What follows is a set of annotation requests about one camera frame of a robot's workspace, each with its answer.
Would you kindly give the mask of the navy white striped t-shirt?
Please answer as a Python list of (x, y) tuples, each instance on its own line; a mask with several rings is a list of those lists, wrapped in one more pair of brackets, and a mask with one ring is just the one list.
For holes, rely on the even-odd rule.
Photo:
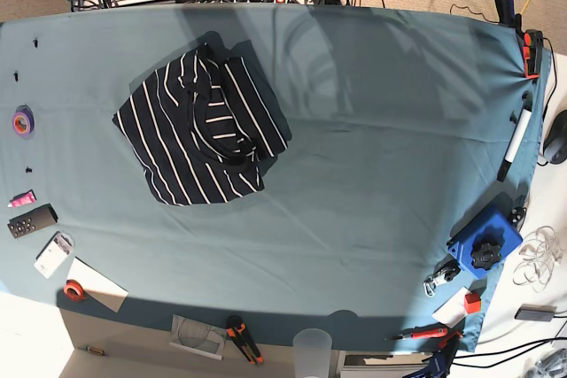
[(264, 189), (291, 130), (247, 44), (218, 35), (151, 71), (113, 115), (154, 198), (226, 204)]

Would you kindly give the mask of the clear plastic bag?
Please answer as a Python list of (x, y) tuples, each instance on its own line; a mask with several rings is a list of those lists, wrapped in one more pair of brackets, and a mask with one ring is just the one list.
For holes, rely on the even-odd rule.
[(174, 315), (169, 345), (209, 359), (222, 360), (226, 336), (224, 328)]

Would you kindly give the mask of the metal carabiner clip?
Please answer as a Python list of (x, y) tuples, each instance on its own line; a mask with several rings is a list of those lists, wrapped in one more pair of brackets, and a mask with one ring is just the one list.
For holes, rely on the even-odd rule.
[(438, 271), (428, 275), (423, 281), (424, 293), (427, 297), (434, 297), (437, 287), (451, 282), (461, 272), (458, 263), (450, 261)]

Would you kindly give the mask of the blue box with black knob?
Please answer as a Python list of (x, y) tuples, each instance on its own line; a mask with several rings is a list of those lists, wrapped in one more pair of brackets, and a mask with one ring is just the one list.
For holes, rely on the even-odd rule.
[(500, 194), (449, 240), (448, 254), (475, 280), (486, 278), (522, 243), (524, 201)]

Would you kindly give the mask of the white card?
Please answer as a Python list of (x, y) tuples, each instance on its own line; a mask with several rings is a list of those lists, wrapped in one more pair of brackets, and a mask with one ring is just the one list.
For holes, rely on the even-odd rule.
[(469, 293), (464, 287), (459, 289), (432, 314), (432, 318), (447, 328), (454, 328), (468, 315), (464, 303), (465, 296)]

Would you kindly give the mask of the red orange screwdriver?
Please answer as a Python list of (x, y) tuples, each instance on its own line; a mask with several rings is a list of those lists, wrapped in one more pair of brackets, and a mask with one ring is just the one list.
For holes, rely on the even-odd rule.
[(406, 330), (395, 336), (385, 338), (385, 341), (398, 341), (398, 340), (416, 340), (416, 339), (431, 339), (441, 338), (448, 335), (447, 327), (435, 327), (418, 330)]

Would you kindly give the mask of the small red cube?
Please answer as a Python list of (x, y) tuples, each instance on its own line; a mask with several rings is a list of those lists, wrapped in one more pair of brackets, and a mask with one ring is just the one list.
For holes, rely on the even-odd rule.
[(464, 296), (464, 310), (467, 315), (480, 312), (482, 308), (482, 300), (478, 293), (468, 292)]

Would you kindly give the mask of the red tape roll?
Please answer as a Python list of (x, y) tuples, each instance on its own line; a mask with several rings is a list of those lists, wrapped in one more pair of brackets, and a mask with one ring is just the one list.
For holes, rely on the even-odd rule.
[(67, 299), (78, 303), (86, 299), (82, 285), (75, 280), (67, 280), (63, 288), (63, 293)]

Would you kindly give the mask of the black white marker pen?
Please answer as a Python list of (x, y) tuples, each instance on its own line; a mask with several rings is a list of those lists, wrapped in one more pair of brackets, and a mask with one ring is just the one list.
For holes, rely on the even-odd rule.
[(510, 138), (508, 148), (501, 161), (500, 168), (497, 173), (497, 181), (504, 182), (511, 165), (513, 164), (520, 144), (524, 139), (525, 132), (528, 128), (532, 117), (532, 93), (526, 91), (522, 96), (523, 105), (519, 117), (516, 120), (516, 126)]

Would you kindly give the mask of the pink tube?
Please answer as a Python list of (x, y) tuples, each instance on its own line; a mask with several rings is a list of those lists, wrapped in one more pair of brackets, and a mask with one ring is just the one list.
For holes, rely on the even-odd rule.
[(16, 208), (24, 205), (33, 204), (36, 202), (35, 194), (32, 190), (29, 190), (26, 193), (17, 195), (14, 197), (8, 204), (9, 208)]

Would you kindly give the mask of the purple tape roll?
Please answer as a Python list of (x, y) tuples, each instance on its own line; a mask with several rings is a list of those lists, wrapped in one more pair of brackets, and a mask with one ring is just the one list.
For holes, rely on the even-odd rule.
[(35, 117), (29, 106), (23, 104), (17, 107), (12, 115), (12, 130), (21, 138), (29, 138), (35, 131)]

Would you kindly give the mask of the black remote control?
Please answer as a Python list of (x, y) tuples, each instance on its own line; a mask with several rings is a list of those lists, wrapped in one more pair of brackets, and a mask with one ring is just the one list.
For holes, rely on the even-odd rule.
[(58, 215), (50, 204), (41, 205), (9, 220), (7, 227), (14, 239), (58, 223)]

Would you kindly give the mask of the black computer mouse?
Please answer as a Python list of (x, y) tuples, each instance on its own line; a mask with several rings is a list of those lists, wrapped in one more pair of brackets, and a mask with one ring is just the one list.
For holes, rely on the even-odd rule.
[(567, 156), (567, 110), (559, 112), (549, 129), (543, 145), (543, 157), (552, 164), (559, 165)]

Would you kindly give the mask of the orange black clamp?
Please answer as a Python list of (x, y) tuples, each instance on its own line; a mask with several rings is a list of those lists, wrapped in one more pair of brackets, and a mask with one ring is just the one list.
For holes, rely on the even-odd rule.
[(540, 76), (543, 34), (539, 30), (529, 29), (522, 39), (522, 57), (524, 60), (524, 76), (526, 79), (537, 79)]

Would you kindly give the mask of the grey small box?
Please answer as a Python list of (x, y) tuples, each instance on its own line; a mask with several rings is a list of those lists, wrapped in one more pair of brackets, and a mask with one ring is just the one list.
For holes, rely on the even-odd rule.
[(555, 317), (555, 309), (548, 306), (522, 305), (514, 319), (523, 321), (550, 322)]

